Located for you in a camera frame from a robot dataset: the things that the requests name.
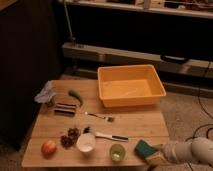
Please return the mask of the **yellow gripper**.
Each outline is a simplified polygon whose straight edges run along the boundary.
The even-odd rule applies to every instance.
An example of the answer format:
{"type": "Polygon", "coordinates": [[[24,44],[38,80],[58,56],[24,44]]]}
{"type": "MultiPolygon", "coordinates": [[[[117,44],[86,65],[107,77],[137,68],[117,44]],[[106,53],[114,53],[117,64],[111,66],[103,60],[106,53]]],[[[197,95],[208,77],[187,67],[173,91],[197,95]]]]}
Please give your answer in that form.
{"type": "Polygon", "coordinates": [[[163,145],[159,144],[156,146],[151,146],[145,160],[149,165],[165,165],[167,160],[163,155],[163,145]]]}

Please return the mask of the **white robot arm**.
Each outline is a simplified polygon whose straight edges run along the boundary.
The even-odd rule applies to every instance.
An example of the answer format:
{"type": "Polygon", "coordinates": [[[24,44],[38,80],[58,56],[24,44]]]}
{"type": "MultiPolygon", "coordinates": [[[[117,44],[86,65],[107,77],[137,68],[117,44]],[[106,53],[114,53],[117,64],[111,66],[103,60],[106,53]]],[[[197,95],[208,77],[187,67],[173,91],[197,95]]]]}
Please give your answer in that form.
{"type": "Polygon", "coordinates": [[[170,141],[145,158],[149,165],[201,164],[213,167],[213,141],[197,137],[191,141],[170,141]]]}

